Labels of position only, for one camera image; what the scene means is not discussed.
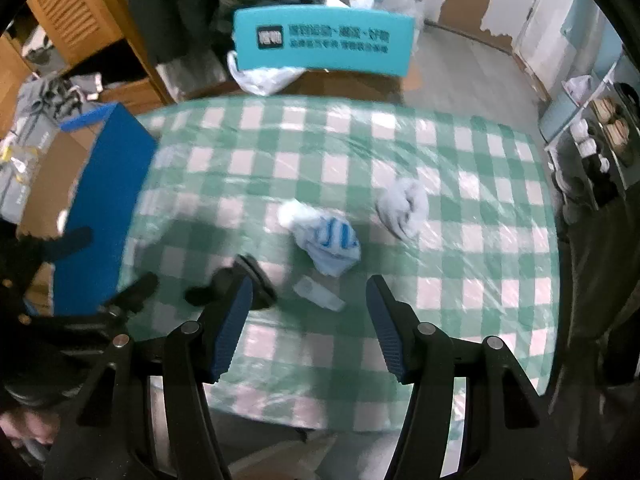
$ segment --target floor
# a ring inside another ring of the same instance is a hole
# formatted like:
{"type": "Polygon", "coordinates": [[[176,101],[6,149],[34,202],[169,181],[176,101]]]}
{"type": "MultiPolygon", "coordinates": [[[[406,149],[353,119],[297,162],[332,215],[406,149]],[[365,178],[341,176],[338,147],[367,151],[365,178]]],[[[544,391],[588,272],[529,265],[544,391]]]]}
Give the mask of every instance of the floor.
{"type": "Polygon", "coordinates": [[[405,92],[408,106],[459,116],[479,115],[531,136],[539,150],[540,99],[508,54],[441,28],[427,26],[414,54],[422,87],[405,92]]]}

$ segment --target blue gripper pad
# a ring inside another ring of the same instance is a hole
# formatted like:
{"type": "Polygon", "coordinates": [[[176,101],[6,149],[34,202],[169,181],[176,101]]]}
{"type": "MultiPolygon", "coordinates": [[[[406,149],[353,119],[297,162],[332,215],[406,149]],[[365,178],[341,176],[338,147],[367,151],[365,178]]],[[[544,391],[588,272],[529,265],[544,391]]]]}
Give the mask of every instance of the blue gripper pad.
{"type": "Polygon", "coordinates": [[[414,357],[417,316],[409,305],[396,301],[382,276],[367,280],[366,298],[386,368],[399,383],[414,382],[414,372],[419,369],[414,357]]]}
{"type": "Polygon", "coordinates": [[[236,346],[242,333],[242,327],[251,309],[254,300],[254,290],[251,279],[246,276],[238,293],[234,298],[229,310],[226,313],[225,320],[216,335],[214,343],[213,361],[211,363],[211,373],[213,381],[217,382],[220,375],[229,370],[231,359],[236,352],[236,346]]]}

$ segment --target black logo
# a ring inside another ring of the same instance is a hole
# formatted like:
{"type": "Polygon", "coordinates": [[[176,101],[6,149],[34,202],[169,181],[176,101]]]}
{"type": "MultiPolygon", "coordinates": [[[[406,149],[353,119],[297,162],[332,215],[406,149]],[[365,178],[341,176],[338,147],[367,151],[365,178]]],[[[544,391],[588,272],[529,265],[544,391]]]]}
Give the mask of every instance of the black logo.
{"type": "Polygon", "coordinates": [[[258,27],[258,48],[282,48],[282,26],[281,25],[263,25],[258,27]]]}

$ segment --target wooden cabinet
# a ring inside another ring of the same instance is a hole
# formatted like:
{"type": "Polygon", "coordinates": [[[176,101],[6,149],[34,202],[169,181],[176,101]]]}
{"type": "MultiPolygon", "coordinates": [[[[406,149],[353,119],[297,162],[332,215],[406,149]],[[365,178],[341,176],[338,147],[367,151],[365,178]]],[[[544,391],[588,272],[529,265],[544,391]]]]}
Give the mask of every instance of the wooden cabinet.
{"type": "Polygon", "coordinates": [[[0,36],[0,139],[14,122],[18,89],[30,73],[30,67],[20,57],[9,38],[5,34],[0,36]]]}
{"type": "Polygon", "coordinates": [[[123,38],[103,0],[27,0],[69,66],[123,38]]]}
{"type": "MultiPolygon", "coordinates": [[[[145,77],[103,92],[102,102],[120,101],[133,114],[173,102],[156,68],[149,63],[127,0],[28,0],[27,5],[64,60],[65,72],[116,42],[126,42],[125,48],[131,50],[131,58],[137,59],[145,77]]],[[[11,127],[18,88],[30,73],[12,42],[1,38],[0,138],[11,127]]]]}
{"type": "Polygon", "coordinates": [[[143,114],[162,106],[158,94],[154,92],[149,79],[126,83],[114,89],[105,90],[100,94],[100,102],[117,101],[124,104],[134,115],[143,114]]]}

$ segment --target plastic table cover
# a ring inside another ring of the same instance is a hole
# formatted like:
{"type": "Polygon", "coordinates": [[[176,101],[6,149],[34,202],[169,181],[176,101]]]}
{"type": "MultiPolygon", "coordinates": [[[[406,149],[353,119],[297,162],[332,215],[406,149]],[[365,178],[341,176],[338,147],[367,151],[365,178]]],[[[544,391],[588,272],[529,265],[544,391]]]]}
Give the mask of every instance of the plastic table cover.
{"type": "MultiPolygon", "coordinates": [[[[499,335],[534,386],[548,382],[556,340],[556,231],[542,165],[524,134],[480,117],[327,98],[214,98],[140,117],[161,136],[132,218],[120,273],[159,290],[132,318],[135,338],[165,335],[199,309],[185,289],[250,253],[280,300],[249,313],[228,373],[207,388],[212,407],[303,428],[402,426],[411,387],[386,371],[365,305],[382,274],[398,300],[449,336],[499,335]],[[375,213],[398,176],[418,178],[429,217],[412,244],[375,213]],[[362,259],[321,276],[277,221],[295,198],[343,213],[362,259]],[[332,312],[292,286],[310,276],[346,302],[332,312]]],[[[457,380],[450,440],[462,436],[457,380]]]]}

